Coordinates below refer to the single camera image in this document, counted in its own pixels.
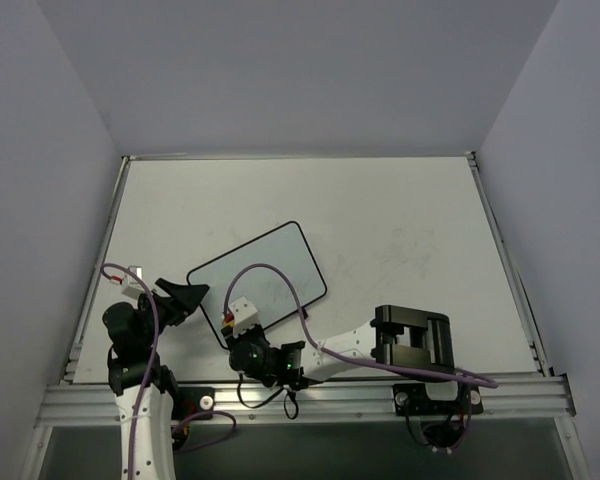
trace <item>table surface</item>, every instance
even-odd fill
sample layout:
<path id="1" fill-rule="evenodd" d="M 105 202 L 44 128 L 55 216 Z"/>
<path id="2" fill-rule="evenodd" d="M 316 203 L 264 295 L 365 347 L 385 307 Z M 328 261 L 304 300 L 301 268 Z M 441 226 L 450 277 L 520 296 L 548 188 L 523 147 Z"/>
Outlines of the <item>table surface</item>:
<path id="1" fill-rule="evenodd" d="M 132 161 L 106 260 L 142 266 L 149 282 L 185 283 L 191 268 L 289 220 L 328 286 L 308 309 L 315 338 L 394 304 L 448 315 L 459 367 L 536 370 L 464 157 Z M 107 381 L 101 318 L 124 299 L 99 282 L 76 383 Z M 304 338 L 296 317 L 267 336 L 274 345 Z M 158 352 L 179 381 L 236 379 L 201 312 L 167 328 Z"/>

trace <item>white table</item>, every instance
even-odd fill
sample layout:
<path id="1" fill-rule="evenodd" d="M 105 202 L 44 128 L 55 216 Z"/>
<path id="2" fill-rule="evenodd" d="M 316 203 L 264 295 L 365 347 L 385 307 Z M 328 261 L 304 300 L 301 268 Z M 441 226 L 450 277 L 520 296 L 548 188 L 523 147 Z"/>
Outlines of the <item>white table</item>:
<path id="1" fill-rule="evenodd" d="M 191 268 L 288 220 L 302 226 L 329 288 L 309 308 L 315 338 L 395 304 L 448 315 L 457 366 L 536 371 L 464 157 L 134 161 L 106 259 L 141 265 L 151 282 L 185 283 Z M 100 281 L 75 383 L 107 381 L 101 317 L 121 300 Z M 267 336 L 303 339 L 295 317 Z M 167 328 L 158 352 L 179 381 L 236 379 L 200 312 Z"/>

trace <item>metal frame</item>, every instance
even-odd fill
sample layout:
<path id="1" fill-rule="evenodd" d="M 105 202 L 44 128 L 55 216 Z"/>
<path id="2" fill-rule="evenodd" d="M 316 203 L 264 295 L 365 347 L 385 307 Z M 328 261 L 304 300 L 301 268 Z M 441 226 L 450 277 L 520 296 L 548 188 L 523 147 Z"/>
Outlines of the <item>metal frame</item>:
<path id="1" fill-rule="evenodd" d="M 502 234 L 486 198 L 475 162 L 475 155 L 472 153 L 466 155 L 523 329 L 529 339 L 530 348 L 538 362 L 540 372 L 536 374 L 495 375 L 500 383 L 500 388 L 496 390 L 482 389 L 485 413 L 475 417 L 475 419 L 477 421 L 488 421 L 489 419 L 502 418 L 554 418 L 573 478 L 576 480 L 589 480 L 586 459 L 577 438 L 575 426 L 570 418 L 575 414 L 575 410 L 568 380 L 566 377 L 552 376 L 520 276 L 507 251 Z M 117 423 L 117 409 L 108 386 L 67 385 L 66 383 L 70 384 L 72 382 L 73 373 L 80 357 L 81 342 L 98 285 L 100 267 L 106 256 L 113 233 L 131 161 L 298 157 L 298 155 L 191 156 L 186 154 L 123 157 L 105 234 L 94 265 L 80 321 L 76 328 L 73 347 L 69 355 L 64 377 L 65 384 L 47 388 L 36 420 L 33 439 L 22 468 L 21 479 L 28 480 L 38 477 L 54 427 L 107 426 L 116 425 Z M 400 379 L 334 380 L 317 385 L 298 395 L 302 414 L 295 420 L 295 423 L 400 421 L 394 415 L 393 410 L 391 387 L 395 383 L 400 383 Z M 236 395 L 236 383 L 226 382 L 207 385 L 216 389 L 216 408 L 234 414 L 239 422 L 249 424 L 284 424 L 289 422 L 282 411 L 281 400 L 274 401 L 256 412 L 240 405 Z M 245 384 L 243 386 L 243 397 L 247 402 L 262 400 L 269 394 L 270 391 L 260 385 Z"/>

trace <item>wall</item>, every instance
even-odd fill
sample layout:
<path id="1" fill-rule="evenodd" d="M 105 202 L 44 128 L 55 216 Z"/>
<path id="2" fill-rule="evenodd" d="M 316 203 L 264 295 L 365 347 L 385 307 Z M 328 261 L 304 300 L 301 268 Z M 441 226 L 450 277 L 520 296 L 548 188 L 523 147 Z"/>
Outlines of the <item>wall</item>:
<path id="1" fill-rule="evenodd" d="M 57 382 L 119 162 L 38 6 L 0 0 L 0 479 Z"/>
<path id="2" fill-rule="evenodd" d="M 558 4 L 479 159 L 600 479 L 600 1 Z"/>
<path id="3" fill-rule="evenodd" d="M 123 153 L 462 154 L 556 0 L 39 0 Z"/>

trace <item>black border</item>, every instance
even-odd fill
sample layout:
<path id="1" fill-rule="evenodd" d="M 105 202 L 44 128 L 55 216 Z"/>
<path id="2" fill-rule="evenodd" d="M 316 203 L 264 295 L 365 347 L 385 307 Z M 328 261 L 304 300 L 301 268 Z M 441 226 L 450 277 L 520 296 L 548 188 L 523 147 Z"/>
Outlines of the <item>black border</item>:
<path id="1" fill-rule="evenodd" d="M 324 281 L 324 277 L 322 276 L 322 272 L 320 271 L 320 267 L 318 266 L 318 262 L 316 262 L 316 257 L 313 256 L 313 252 L 311 251 L 311 247 L 309 247 L 309 242 L 307 242 L 307 237 L 304 236 L 304 232 L 302 231 L 302 227 L 300 226 L 300 224 L 298 222 L 296 222 L 295 220 L 289 220 L 286 223 L 283 223 L 282 225 L 277 226 L 276 228 L 269 230 L 268 232 L 263 233 L 262 235 L 258 235 L 255 238 L 252 238 L 251 240 L 249 240 L 246 243 L 243 243 L 242 245 L 239 245 L 237 247 L 235 247 L 232 250 L 229 250 L 228 252 L 223 253 L 222 255 L 219 255 L 215 258 L 213 258 L 212 260 L 209 260 L 208 262 L 203 263 L 202 265 L 198 265 L 195 268 L 192 268 L 191 270 L 189 270 L 187 272 L 186 275 L 186 281 L 188 285 L 191 285 L 191 283 L 189 283 L 189 275 L 191 275 L 193 272 L 195 272 L 196 270 L 200 270 L 203 267 L 206 267 L 207 265 L 216 262 L 218 260 L 220 260 L 222 257 L 226 257 L 227 255 L 232 254 L 233 252 L 240 250 L 243 247 L 246 247 L 247 245 L 257 242 L 258 240 L 260 240 L 263 237 L 266 237 L 267 235 L 272 234 L 273 232 L 275 232 L 276 230 L 280 230 L 281 228 L 286 227 L 287 225 L 291 225 L 291 224 L 295 224 L 298 227 L 298 230 L 300 231 L 300 235 L 302 236 L 302 239 L 304 240 L 304 244 L 307 246 L 307 251 L 309 252 L 309 255 L 311 255 L 311 259 L 313 260 L 313 264 L 316 266 L 316 270 L 318 271 L 318 275 L 320 276 L 320 280 L 322 280 L 322 285 L 324 285 L 324 293 L 322 295 L 319 295 L 318 297 L 314 298 L 313 300 L 311 300 L 310 302 L 302 305 L 302 308 L 306 308 L 309 305 L 311 305 L 312 303 L 320 300 L 321 298 L 323 298 L 327 292 L 329 291 L 328 287 L 327 287 L 327 282 Z M 200 305 L 200 310 L 202 311 L 204 318 L 206 318 L 207 323 L 209 324 L 209 328 L 211 328 L 211 331 L 213 332 L 213 335 L 216 337 L 216 340 L 218 340 L 218 344 L 220 345 L 220 347 L 224 350 L 229 350 L 228 347 L 225 347 L 222 344 L 222 340 L 220 339 L 220 337 L 218 336 L 218 332 L 216 332 L 215 328 L 213 328 L 213 324 L 211 323 L 211 320 L 209 319 L 209 315 L 207 315 L 207 312 L 204 310 L 204 308 L 202 307 L 202 305 Z M 276 320 L 275 322 L 273 322 L 271 325 L 267 326 L 267 328 L 265 328 L 265 330 L 273 327 L 274 325 L 277 325 L 278 323 L 280 323 L 282 320 L 285 320 L 286 318 L 289 318 L 291 315 L 293 315 L 294 313 L 296 313 L 295 310 L 291 311 L 290 313 L 288 313 L 287 315 L 285 315 L 284 317 L 282 317 L 279 320 Z"/>

